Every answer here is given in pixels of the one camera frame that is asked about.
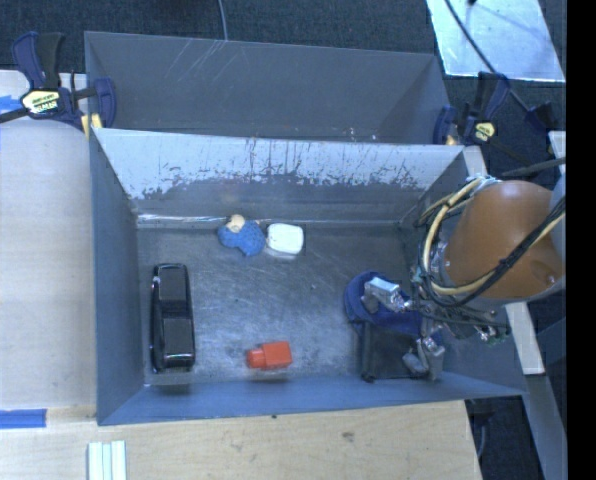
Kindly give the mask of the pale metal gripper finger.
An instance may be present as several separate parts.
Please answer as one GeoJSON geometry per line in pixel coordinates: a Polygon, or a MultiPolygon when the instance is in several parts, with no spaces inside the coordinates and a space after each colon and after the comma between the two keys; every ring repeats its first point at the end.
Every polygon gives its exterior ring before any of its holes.
{"type": "Polygon", "coordinates": [[[443,371],[445,347],[431,336],[415,340],[402,362],[414,378],[436,381],[443,371]]]}
{"type": "Polygon", "coordinates": [[[399,284],[377,276],[364,283],[361,302],[370,314],[377,313],[381,306],[394,313],[403,313],[410,308],[399,284]]]}

